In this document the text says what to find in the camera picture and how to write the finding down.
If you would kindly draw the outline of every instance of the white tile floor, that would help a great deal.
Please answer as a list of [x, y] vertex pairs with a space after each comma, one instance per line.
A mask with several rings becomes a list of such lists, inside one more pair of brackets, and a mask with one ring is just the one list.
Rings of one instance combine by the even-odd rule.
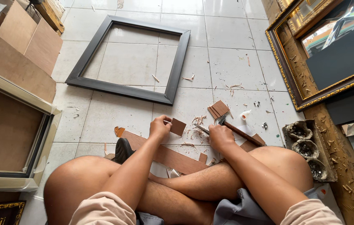
[[[207, 115], [205, 126], [213, 124], [207, 107], [222, 100], [234, 116], [234, 119], [228, 117], [228, 122], [244, 125], [238, 116], [252, 109], [246, 122], [252, 132], [258, 133], [268, 145], [283, 146], [281, 128], [304, 119], [292, 106], [264, 34], [268, 20], [259, 0], [124, 0], [119, 6], [117, 0], [61, 0], [61, 3], [66, 7], [61, 19], [65, 25], [61, 36], [64, 42], [52, 78], [57, 82], [54, 105], [63, 114], [40, 188], [23, 195], [24, 199], [31, 199], [30, 207], [35, 210], [24, 212], [21, 225], [45, 223], [42, 191], [56, 167], [83, 155], [104, 156], [104, 143], [108, 153], [114, 152], [115, 126], [147, 138], [150, 122], [166, 114], [187, 123], [187, 131], [193, 128], [191, 121], [195, 116]], [[173, 107], [64, 83], [108, 14], [191, 29], [181, 77], [192, 74], [195, 77], [193, 81], [180, 80]], [[178, 38], [172, 35], [114, 26], [84, 76], [163, 93], [177, 44]], [[244, 89], [235, 87], [231, 96], [226, 85], [240, 83]], [[268, 124], [267, 130], [261, 127], [264, 122]], [[185, 133], [183, 137], [171, 134], [165, 144], [194, 159], [206, 151], [208, 161], [213, 157], [219, 160], [219, 154], [205, 138], [194, 134], [191, 139], [191, 134]], [[183, 142], [200, 146], [196, 149], [179, 146]]]

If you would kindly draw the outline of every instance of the person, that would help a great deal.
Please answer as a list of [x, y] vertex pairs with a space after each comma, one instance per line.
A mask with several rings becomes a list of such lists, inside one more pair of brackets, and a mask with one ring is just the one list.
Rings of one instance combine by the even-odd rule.
[[274, 146], [247, 153], [225, 126], [209, 131], [210, 145], [227, 162], [171, 179], [150, 174], [169, 122], [166, 115], [155, 118], [148, 140], [133, 154], [120, 138], [121, 165], [81, 156], [56, 168], [44, 188], [48, 224], [342, 224], [317, 199], [302, 156]]

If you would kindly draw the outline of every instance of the hand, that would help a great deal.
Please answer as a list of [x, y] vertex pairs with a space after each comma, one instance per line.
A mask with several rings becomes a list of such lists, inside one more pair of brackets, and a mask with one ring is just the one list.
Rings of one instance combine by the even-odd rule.
[[225, 150], [230, 149], [229, 146], [236, 145], [233, 132], [226, 126], [209, 125], [209, 132], [210, 146], [222, 154]]
[[171, 118], [166, 115], [156, 117], [151, 122], [149, 138], [157, 138], [160, 142], [162, 142], [166, 137], [169, 136], [172, 124], [165, 122], [164, 120], [171, 122]]

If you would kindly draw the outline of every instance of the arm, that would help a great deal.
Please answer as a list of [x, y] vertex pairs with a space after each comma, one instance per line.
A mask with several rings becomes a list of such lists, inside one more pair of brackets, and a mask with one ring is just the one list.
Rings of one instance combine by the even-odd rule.
[[234, 141], [226, 126], [209, 126], [211, 146], [222, 153], [267, 215], [280, 224], [288, 209], [308, 199], [269, 167], [252, 157]]
[[164, 120], [171, 122], [171, 119], [165, 115], [151, 122], [148, 140], [114, 172], [102, 187], [101, 191], [112, 192], [133, 210], [137, 207], [146, 187], [155, 152], [169, 134], [171, 123]]

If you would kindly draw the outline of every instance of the hammer head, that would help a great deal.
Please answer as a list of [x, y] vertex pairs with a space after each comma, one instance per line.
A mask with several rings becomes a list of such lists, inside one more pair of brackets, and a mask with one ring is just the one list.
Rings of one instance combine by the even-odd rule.
[[225, 115], [225, 114], [221, 116], [221, 119], [220, 119], [220, 121], [219, 121], [219, 124], [220, 124], [220, 125], [223, 125], [223, 124], [224, 124], [224, 122], [226, 121], [226, 117], [227, 117], [227, 115]]

